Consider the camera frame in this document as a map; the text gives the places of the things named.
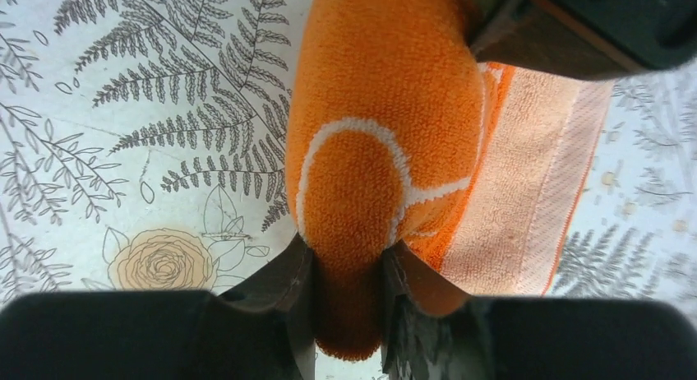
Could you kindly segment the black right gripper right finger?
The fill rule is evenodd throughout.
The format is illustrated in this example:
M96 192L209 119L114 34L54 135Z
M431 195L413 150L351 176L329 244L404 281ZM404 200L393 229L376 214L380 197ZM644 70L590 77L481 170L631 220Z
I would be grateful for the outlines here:
M471 295L397 243L381 257L392 379L693 379L696 330L652 300Z

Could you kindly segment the orange and cream towel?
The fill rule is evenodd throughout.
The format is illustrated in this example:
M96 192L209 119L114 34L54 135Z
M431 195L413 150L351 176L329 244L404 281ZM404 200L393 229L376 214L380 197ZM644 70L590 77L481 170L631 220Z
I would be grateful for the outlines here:
M313 0L285 156L316 253L315 338L381 343L381 254L404 242L474 294L544 294L582 195L609 81L478 63L475 0Z

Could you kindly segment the floral patterned table mat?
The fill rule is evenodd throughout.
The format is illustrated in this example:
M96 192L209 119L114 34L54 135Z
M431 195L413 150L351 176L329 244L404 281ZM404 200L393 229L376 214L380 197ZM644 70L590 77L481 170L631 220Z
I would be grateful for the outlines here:
M1 312L36 293L218 295L295 237L308 246L288 204L285 156L312 2L1 0ZM695 98L693 84L669 86L678 68L602 80L610 103L575 211L607 115L622 106L645 121ZM464 291L658 301L696 330L695 255L657 253L651 234L596 220L587 234L569 226L544 294ZM316 342L310 249L312 379L392 379L382 368L381 258L381 343L351 361Z

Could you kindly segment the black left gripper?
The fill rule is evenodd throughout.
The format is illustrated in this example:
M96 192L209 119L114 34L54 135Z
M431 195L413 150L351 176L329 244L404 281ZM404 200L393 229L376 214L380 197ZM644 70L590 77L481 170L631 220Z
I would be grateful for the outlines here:
M479 62L585 81L662 72L696 56L696 0L471 0Z

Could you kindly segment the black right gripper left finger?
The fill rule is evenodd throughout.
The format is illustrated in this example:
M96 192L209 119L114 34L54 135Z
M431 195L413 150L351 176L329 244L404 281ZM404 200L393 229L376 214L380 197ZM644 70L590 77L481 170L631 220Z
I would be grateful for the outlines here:
M1 312L4 379L312 379L313 251L295 237L222 294L28 294Z

